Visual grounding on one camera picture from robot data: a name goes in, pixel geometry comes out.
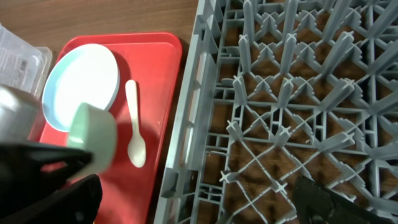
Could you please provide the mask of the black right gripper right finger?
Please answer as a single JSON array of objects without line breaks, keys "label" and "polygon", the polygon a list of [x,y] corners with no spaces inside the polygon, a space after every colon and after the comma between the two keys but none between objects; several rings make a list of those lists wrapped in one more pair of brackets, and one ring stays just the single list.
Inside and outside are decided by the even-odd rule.
[{"label": "black right gripper right finger", "polygon": [[389,223],[305,176],[297,177],[294,182],[293,203],[300,223]]}]

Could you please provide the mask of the large light blue plate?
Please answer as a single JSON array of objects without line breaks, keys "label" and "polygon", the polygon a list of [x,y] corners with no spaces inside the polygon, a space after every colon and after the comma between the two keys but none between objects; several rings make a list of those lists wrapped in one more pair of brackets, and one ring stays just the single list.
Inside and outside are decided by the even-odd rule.
[{"label": "large light blue plate", "polygon": [[120,73],[112,51],[100,44],[84,44],[54,66],[42,94],[46,122],[68,132],[82,103],[109,110],[119,91]]}]

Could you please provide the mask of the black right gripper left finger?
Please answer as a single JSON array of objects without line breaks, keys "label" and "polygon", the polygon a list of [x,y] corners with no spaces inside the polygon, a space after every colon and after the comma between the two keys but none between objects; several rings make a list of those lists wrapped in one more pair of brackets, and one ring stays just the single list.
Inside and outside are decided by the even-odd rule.
[{"label": "black right gripper left finger", "polygon": [[49,194],[27,185],[1,194],[1,223],[93,223],[103,191],[92,174]]}]

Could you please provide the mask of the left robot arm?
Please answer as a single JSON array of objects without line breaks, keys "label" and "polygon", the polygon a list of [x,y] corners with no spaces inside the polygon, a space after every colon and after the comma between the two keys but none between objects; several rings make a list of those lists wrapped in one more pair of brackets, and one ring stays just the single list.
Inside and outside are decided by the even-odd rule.
[{"label": "left robot arm", "polygon": [[90,152],[28,140],[39,102],[1,85],[1,216],[32,205],[61,188],[87,166]]}]

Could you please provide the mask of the green bowl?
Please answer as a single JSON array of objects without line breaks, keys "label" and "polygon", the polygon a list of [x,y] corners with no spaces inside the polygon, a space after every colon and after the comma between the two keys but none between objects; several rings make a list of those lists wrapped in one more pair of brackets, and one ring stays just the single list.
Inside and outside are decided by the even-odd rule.
[{"label": "green bowl", "polygon": [[82,103],[73,118],[67,146],[92,154],[91,162],[74,175],[82,178],[101,174],[110,168],[116,153],[118,130],[114,116],[88,103]]}]

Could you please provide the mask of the white plastic spoon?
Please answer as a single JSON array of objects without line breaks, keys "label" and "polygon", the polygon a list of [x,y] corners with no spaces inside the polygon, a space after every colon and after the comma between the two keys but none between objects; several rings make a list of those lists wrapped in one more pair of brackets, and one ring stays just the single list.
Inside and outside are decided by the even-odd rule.
[{"label": "white plastic spoon", "polygon": [[127,147],[127,154],[131,163],[141,168],[146,163],[146,143],[140,133],[137,83],[134,80],[128,80],[125,91],[132,125],[132,137]]}]

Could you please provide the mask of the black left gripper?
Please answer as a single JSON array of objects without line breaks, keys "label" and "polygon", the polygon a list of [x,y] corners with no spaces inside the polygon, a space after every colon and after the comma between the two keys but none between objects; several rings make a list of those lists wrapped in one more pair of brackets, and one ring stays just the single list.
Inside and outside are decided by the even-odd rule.
[{"label": "black left gripper", "polygon": [[40,143],[1,143],[1,211],[48,197],[92,160],[90,152]]}]

